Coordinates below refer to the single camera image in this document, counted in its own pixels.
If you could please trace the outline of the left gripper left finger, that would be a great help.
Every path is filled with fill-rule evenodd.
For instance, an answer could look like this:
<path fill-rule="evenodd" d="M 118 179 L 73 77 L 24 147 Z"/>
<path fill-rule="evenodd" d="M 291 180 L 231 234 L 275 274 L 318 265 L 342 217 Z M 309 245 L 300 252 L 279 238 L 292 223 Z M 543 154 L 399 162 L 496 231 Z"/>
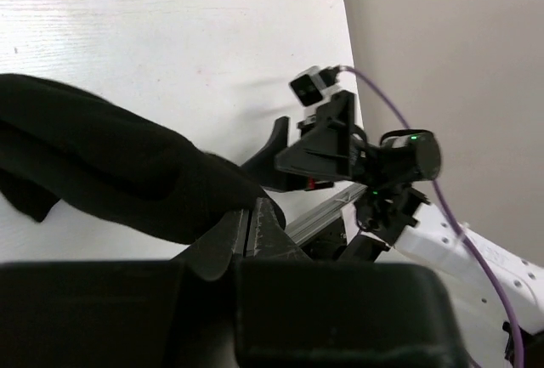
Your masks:
<path fill-rule="evenodd" d="M 243 259 L 252 211 L 228 212 L 208 232 L 172 260 L 180 281 L 235 281 Z"/>

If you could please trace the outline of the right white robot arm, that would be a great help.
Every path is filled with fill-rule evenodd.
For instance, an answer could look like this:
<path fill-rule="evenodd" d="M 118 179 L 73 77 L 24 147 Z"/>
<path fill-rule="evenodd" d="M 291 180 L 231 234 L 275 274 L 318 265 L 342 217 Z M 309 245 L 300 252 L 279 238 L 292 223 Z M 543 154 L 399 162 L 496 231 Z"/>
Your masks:
<path fill-rule="evenodd" d="M 543 269 L 455 223 L 416 190 L 438 176 L 441 154 L 432 133 L 402 130 L 370 144 L 355 122 L 346 90 L 301 98 L 299 140 L 290 120 L 275 121 L 264 147 L 244 168 L 275 192 L 348 188 L 297 219 L 288 233 L 324 259 L 419 263 L 445 278 L 461 328 L 469 338 L 514 359 L 532 358 L 543 344 Z"/>

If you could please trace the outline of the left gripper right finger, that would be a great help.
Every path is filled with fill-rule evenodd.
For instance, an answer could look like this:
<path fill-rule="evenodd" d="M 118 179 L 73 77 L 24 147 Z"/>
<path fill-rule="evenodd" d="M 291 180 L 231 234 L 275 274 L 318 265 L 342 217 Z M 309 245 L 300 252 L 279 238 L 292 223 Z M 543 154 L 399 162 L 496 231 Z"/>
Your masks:
<path fill-rule="evenodd" d="M 250 223 L 250 257 L 281 261 L 310 261 L 305 252 L 286 234 L 268 199 L 258 198 Z"/>

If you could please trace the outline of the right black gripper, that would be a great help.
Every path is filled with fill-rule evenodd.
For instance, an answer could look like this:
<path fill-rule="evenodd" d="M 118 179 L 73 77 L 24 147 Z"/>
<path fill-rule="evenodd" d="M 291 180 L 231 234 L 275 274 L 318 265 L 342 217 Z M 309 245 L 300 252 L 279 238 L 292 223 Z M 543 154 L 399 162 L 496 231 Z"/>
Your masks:
<path fill-rule="evenodd" d="M 265 145 L 241 168 L 260 185 L 286 185 L 286 174 L 304 181 L 305 190 L 351 181 L 366 134 L 355 122 L 355 95 L 339 91 L 317 108 L 314 123 L 287 147 L 290 119 L 275 120 Z"/>

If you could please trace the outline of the black skirt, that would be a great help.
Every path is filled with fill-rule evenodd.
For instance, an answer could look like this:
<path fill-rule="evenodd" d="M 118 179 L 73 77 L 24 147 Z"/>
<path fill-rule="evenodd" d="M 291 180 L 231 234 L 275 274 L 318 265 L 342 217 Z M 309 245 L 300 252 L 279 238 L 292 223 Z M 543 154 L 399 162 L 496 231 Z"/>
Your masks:
<path fill-rule="evenodd" d="M 43 221 L 64 201 L 165 241 L 190 244 L 264 190 L 187 138 L 79 88 L 1 77 L 1 192 Z"/>

